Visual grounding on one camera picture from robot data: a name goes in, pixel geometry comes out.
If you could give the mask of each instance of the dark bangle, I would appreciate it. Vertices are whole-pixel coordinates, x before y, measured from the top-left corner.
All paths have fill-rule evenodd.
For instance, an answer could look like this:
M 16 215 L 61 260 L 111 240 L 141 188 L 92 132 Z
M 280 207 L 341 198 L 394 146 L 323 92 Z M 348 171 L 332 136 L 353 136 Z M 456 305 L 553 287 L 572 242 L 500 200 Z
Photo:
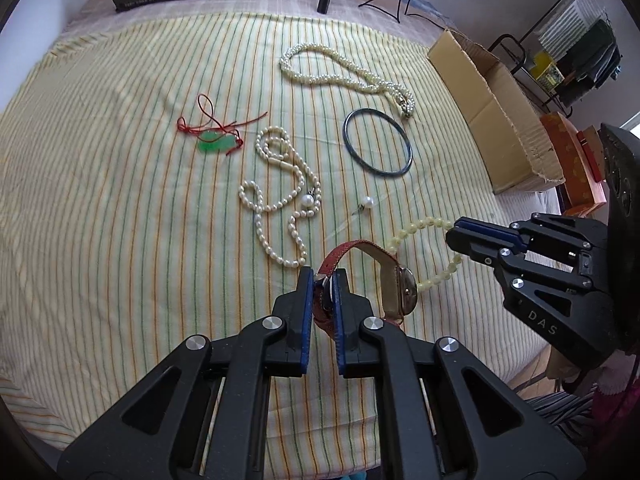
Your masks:
M 347 129 L 349 127 L 349 122 L 355 116 L 362 115 L 364 113 L 376 115 L 386 120 L 386 122 L 391 124 L 396 129 L 396 132 L 398 132 L 402 136 L 402 138 L 404 139 L 404 144 L 406 145 L 406 154 L 407 154 L 407 160 L 406 160 L 406 164 L 404 165 L 404 168 L 398 171 L 379 170 L 377 168 L 374 168 L 368 162 L 365 162 L 363 158 L 358 154 L 358 152 L 356 152 L 356 150 L 354 149 L 354 147 L 351 145 L 349 141 Z M 406 132 L 402 129 L 402 126 L 400 126 L 400 124 L 396 123 L 393 120 L 393 118 L 389 117 L 387 114 L 385 114 L 384 112 L 381 112 L 380 110 L 375 110 L 374 108 L 360 108 L 359 110 L 354 110 L 353 112 L 351 112 L 349 115 L 347 115 L 347 118 L 344 120 L 344 123 L 342 124 L 342 138 L 344 139 L 344 144 L 347 147 L 349 154 L 356 160 L 356 162 L 359 165 L 361 165 L 365 170 L 369 170 L 373 174 L 376 174 L 379 176 L 401 176 L 401 175 L 404 175 L 407 171 L 409 171 L 411 164 L 414 162 L 414 151 L 411 149 L 411 143 L 409 142 L 409 137 L 407 137 Z

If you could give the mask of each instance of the pearl necklace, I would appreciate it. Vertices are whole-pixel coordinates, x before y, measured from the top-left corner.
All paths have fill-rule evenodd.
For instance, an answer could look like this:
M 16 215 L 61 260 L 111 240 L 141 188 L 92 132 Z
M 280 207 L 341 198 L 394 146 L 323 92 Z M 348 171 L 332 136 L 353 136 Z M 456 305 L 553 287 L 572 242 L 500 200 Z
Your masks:
M 337 74 L 323 74 L 323 75 L 304 75 L 300 72 L 293 70 L 291 66 L 291 58 L 300 52 L 319 52 L 327 57 L 333 59 L 337 64 L 345 67 L 353 73 L 356 73 L 363 78 L 366 83 L 356 81 L 349 77 L 344 77 Z M 329 48 L 328 46 L 317 43 L 299 43 L 292 46 L 287 50 L 280 58 L 280 70 L 294 82 L 302 83 L 306 85 L 341 85 L 356 92 L 363 94 L 382 94 L 388 92 L 393 100 L 399 105 L 404 117 L 411 117 L 415 109 L 414 95 L 404 86 L 392 81 L 385 81 L 380 76 L 377 76 L 373 72 L 366 70 L 363 67 L 357 66 L 351 59 L 347 59 L 337 50 Z
M 272 152 L 270 143 L 277 144 L 279 150 L 277 152 Z M 293 189 L 291 193 L 289 193 L 284 198 L 271 205 L 264 205 L 264 197 L 262 195 L 260 186 L 258 186 L 253 180 L 245 180 L 242 183 L 242 186 L 240 186 L 238 189 L 238 196 L 240 197 L 240 201 L 245 207 L 254 211 L 255 234 L 257 235 L 258 240 L 264 248 L 264 251 L 273 260 L 275 260 L 282 266 L 292 268 L 296 268 L 299 266 L 302 267 L 306 263 L 308 254 L 306 252 L 306 246 L 296 228 L 296 222 L 298 218 L 312 218 L 316 213 L 320 211 L 320 206 L 322 203 L 320 180 L 318 179 L 318 177 L 316 177 L 314 172 L 309 169 L 308 165 L 302 159 L 300 154 L 298 154 L 298 152 L 293 149 L 289 134 L 284 130 L 284 128 L 281 128 L 279 126 L 269 126 L 263 129 L 258 134 L 258 139 L 255 141 L 255 150 L 258 152 L 258 155 L 260 155 L 261 158 L 267 161 L 268 164 L 274 164 L 281 170 L 286 170 L 293 173 L 296 176 L 298 184 L 295 189 Z M 312 184 L 312 191 L 311 193 L 308 193 L 302 197 L 302 205 L 304 209 L 300 211 L 294 211 L 293 215 L 289 217 L 289 224 L 287 225 L 289 235 L 294 239 L 296 245 L 298 246 L 300 257 L 295 260 L 285 260 L 282 256 L 279 256 L 273 250 L 273 248 L 269 245 L 269 242 L 265 238 L 264 231 L 262 230 L 262 215 L 275 212 L 278 209 L 282 209 L 289 202 L 293 202 L 295 197 L 299 195 L 300 192 L 302 192 L 302 188 L 305 185 L 305 174 L 308 177 L 308 181 Z M 247 189 L 252 189 L 254 191 L 256 202 L 252 202 L 247 198 Z
M 427 216 L 427 218 L 420 219 L 416 223 L 412 223 L 409 225 L 407 229 L 400 229 L 396 236 L 391 238 L 388 243 L 386 250 L 390 254 L 396 254 L 398 252 L 398 245 L 400 242 L 408 237 L 408 235 L 414 235 L 417 233 L 418 229 L 424 229 L 425 227 L 440 227 L 445 231 L 448 231 L 453 227 L 453 223 L 447 220 L 443 220 L 442 218 L 433 218 L 431 216 Z M 462 255 L 459 253 L 454 253 L 453 259 L 450 261 L 449 265 L 442 272 L 437 273 L 430 280 L 425 280 L 424 282 L 417 283 L 418 292 L 422 292 L 424 290 L 429 290 L 431 287 L 439 285 L 444 280 L 449 280 L 451 275 L 458 270 L 458 265 L 462 263 Z

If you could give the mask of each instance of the striped bedsheet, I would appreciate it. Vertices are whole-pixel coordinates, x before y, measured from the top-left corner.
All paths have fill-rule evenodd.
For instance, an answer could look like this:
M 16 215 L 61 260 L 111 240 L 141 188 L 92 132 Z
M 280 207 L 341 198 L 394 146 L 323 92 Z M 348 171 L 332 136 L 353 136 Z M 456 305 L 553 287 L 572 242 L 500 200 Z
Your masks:
M 277 60 L 300 41 L 331 45 L 414 92 L 404 126 L 415 162 L 404 177 L 364 173 L 340 140 L 351 110 L 398 118 L 397 107 L 385 96 L 284 80 Z M 265 256 L 237 194 L 244 178 L 260 182 L 266 197 L 290 187 L 289 174 L 253 150 L 268 124 L 291 133 L 322 181 L 320 216 L 299 223 L 311 266 L 337 244 L 383 244 L 426 215 L 507 224 L 557 212 L 549 194 L 492 194 L 426 52 L 354 23 L 249 13 L 150 20 L 55 44 L 0 118 L 0 394 L 16 419 L 64 447 L 187 336 L 236 334 L 295 287 L 296 272 Z M 342 70 L 315 54 L 296 63 L 312 73 Z M 199 92 L 225 123 L 269 115 L 242 129 L 239 152 L 204 154 L 175 128 L 181 115 L 201 120 Z M 355 121 L 351 139 L 378 166 L 400 163 L 401 139 L 377 120 Z M 366 195 L 376 206 L 358 213 Z M 264 229 L 293 257 L 286 218 L 268 215 Z M 420 280 L 450 256 L 433 230 L 399 250 Z M 356 293 L 378 308 L 373 263 L 350 253 L 344 265 Z M 490 270 L 464 261 L 421 295 L 404 329 L 430 340 L 455 336 L 508 380 L 543 343 L 500 304 Z M 308 374 L 274 380 L 266 477 L 330 478 L 375 466 L 376 431 L 372 382 L 341 379 L 332 343 L 314 330 Z

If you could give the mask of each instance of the red box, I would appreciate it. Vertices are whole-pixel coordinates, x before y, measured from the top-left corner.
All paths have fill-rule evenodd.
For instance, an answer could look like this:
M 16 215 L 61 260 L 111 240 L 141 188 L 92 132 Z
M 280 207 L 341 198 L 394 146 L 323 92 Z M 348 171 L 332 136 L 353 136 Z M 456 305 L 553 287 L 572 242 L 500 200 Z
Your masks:
M 540 117 L 551 139 L 562 172 L 564 187 L 570 206 L 565 215 L 587 216 L 607 203 L 602 184 L 591 174 L 587 155 L 578 140 L 578 130 L 567 118 L 558 112 Z

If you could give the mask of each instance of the wristwatch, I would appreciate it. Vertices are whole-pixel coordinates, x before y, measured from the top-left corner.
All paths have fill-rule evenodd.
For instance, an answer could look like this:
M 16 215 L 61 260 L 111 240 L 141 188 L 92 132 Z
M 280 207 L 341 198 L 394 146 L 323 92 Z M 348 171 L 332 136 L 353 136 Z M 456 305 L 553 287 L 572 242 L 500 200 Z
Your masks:
M 331 278 L 341 258 L 352 249 L 359 249 L 380 264 L 382 309 L 385 320 L 400 325 L 418 303 L 418 289 L 413 273 L 401 267 L 395 256 L 368 240 L 354 240 L 337 246 L 324 261 L 314 279 L 314 321 L 333 338 L 334 306 L 331 298 Z

